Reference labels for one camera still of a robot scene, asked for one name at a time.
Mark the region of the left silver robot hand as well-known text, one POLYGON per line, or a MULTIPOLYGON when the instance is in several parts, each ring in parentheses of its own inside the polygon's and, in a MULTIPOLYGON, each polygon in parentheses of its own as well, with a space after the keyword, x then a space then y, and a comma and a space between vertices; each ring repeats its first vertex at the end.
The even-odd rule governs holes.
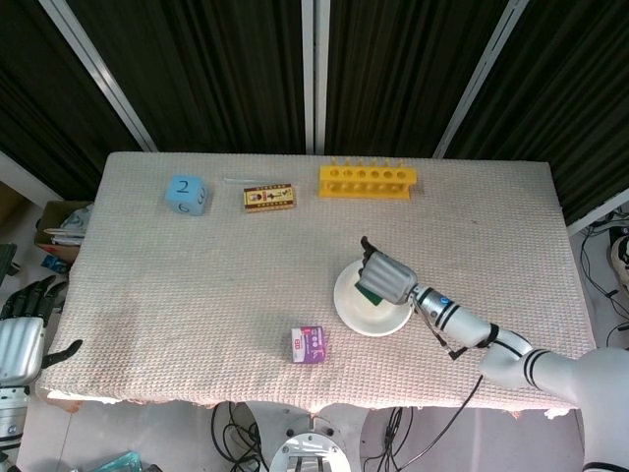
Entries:
POLYGON ((1 387, 26 387, 42 370, 65 362, 83 345, 74 340, 66 349, 44 353, 45 335, 55 303, 67 281, 54 276, 33 282, 11 294, 1 309, 1 387))

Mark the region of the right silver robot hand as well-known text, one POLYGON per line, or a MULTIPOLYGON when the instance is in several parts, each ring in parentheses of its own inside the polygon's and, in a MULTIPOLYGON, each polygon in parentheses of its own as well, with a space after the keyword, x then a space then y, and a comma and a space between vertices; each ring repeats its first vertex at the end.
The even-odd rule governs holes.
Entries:
POLYGON ((361 246, 364 252, 358 285, 393 305, 405 303, 418 285, 416 274, 372 245, 367 236, 361 238, 361 246))

